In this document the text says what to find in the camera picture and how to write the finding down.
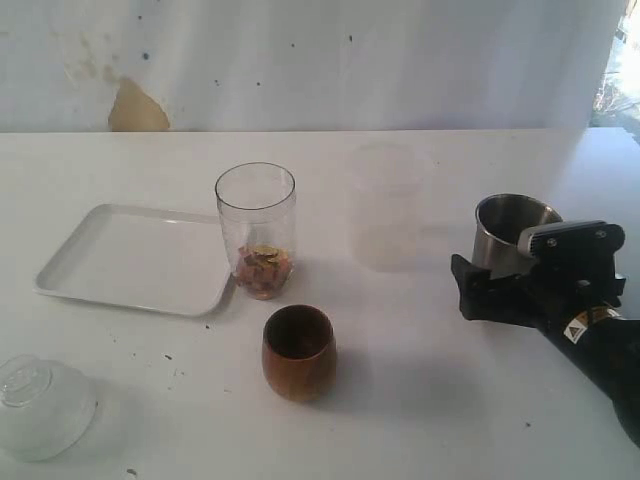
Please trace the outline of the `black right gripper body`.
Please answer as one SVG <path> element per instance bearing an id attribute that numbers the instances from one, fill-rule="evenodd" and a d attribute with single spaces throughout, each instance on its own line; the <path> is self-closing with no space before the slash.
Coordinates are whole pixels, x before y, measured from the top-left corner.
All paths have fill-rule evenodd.
<path id="1" fill-rule="evenodd" d="M 496 323 L 552 330 L 570 315 L 597 307 L 619 307 L 627 278 L 610 258 L 587 264 L 539 262 L 526 274 L 499 279 L 491 288 L 489 319 Z"/>

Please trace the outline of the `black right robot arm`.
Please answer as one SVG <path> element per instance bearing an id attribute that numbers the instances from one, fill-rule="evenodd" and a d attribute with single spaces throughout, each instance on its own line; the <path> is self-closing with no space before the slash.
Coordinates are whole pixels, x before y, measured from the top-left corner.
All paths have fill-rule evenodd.
<path id="1" fill-rule="evenodd" d="M 613 263 L 539 261 L 526 274 L 493 279 L 451 256 L 459 310 L 467 320 L 538 330 L 612 402 L 622 429 L 639 443 L 639 321 L 618 314 L 624 279 Z"/>

